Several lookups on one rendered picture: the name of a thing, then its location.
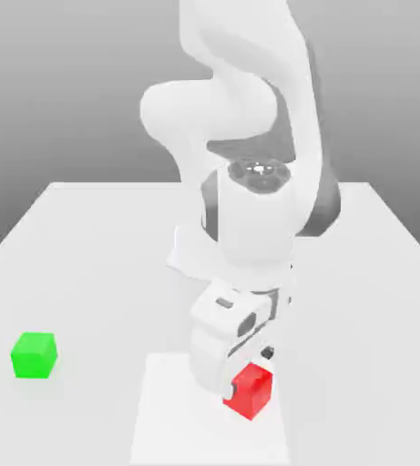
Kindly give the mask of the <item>small red cube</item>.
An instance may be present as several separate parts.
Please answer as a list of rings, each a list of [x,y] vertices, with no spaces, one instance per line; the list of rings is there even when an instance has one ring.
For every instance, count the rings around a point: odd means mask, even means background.
[[[253,420],[271,399],[272,373],[249,363],[233,380],[232,397],[223,404],[247,420]]]

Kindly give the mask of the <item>small green cube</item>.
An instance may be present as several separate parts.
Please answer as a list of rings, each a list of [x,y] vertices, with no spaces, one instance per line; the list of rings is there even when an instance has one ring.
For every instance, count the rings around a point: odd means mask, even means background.
[[[24,332],[10,353],[15,376],[21,379],[48,379],[57,360],[53,333]]]

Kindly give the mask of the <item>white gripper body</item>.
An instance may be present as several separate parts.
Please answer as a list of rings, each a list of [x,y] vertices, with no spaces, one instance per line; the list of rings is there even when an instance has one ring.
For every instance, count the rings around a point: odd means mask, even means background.
[[[261,351],[276,345],[276,325],[210,325],[192,322],[190,332],[190,368],[197,383],[222,397],[222,382],[233,380]]]

